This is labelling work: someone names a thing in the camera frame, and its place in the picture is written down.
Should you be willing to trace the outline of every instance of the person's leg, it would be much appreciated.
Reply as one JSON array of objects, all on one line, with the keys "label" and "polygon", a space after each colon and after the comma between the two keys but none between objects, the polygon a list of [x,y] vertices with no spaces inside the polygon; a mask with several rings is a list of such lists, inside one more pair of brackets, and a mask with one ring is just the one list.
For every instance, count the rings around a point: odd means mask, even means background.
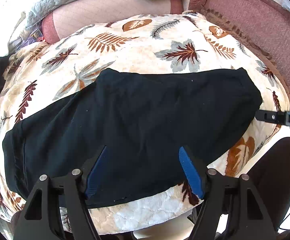
[{"label": "person's leg", "polygon": [[277,230],[290,206],[290,137],[275,143],[247,174]]}]

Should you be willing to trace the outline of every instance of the blue gripper pad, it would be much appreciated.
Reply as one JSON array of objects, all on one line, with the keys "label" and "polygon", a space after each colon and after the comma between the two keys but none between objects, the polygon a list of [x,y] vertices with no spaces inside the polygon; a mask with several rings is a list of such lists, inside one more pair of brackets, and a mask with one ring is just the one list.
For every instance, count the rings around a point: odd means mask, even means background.
[{"label": "blue gripper pad", "polygon": [[184,147],[180,148],[178,157],[186,175],[187,181],[192,188],[192,192],[200,199],[203,199],[205,193],[202,189],[202,179],[196,171]]},{"label": "blue gripper pad", "polygon": [[90,198],[91,196],[96,194],[98,186],[101,182],[102,172],[104,171],[104,167],[106,166],[106,162],[108,161],[108,157],[109,156],[107,147],[105,146],[91,172],[87,176],[85,190],[85,196],[87,198]]}]

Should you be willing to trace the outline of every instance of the silver screw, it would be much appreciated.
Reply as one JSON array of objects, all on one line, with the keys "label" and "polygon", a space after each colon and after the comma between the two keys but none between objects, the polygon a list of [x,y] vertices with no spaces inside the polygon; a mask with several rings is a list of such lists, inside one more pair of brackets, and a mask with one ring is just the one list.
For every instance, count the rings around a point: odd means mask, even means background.
[{"label": "silver screw", "polygon": [[216,175],[217,171],[215,169],[208,169],[208,174],[209,175]]},{"label": "silver screw", "polygon": [[242,179],[243,180],[249,180],[249,176],[247,174],[242,174]]},{"label": "silver screw", "polygon": [[81,170],[80,169],[74,169],[72,170],[72,174],[73,175],[79,175],[81,173]]},{"label": "silver screw", "polygon": [[47,175],[43,174],[42,176],[39,177],[40,181],[44,181],[47,179]]}]

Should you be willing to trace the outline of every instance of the black cable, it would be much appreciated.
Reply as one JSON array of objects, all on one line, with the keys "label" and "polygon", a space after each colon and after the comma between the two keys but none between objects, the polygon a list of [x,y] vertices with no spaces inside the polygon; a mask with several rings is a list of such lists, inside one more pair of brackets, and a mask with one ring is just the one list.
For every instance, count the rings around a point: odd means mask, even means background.
[{"label": "black cable", "polygon": [[[284,223],[284,221],[289,217],[290,213],[284,218],[284,220],[282,221],[282,224]],[[284,228],[281,228],[281,227],[278,227],[279,229],[281,230],[289,230],[289,229],[284,229]]]}]

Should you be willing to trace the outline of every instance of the leaf print blanket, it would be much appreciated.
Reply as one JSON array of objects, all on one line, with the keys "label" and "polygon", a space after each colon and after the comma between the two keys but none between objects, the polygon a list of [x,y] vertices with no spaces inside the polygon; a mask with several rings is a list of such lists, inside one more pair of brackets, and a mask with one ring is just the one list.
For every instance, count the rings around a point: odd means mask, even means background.
[{"label": "leaf print blanket", "polygon": [[[0,217],[10,221],[25,200],[6,184],[2,141],[15,123],[94,82],[99,73],[166,74],[243,67],[261,92],[261,109],[285,111],[288,95],[279,79],[249,49],[197,13],[139,15],[110,24],[88,25],[56,44],[36,42],[10,57],[0,94]],[[252,121],[243,137],[208,167],[236,176],[280,129]],[[185,181],[130,203],[90,209],[100,234],[133,231],[177,217],[200,200]],[[71,231],[66,208],[65,230]]]}]

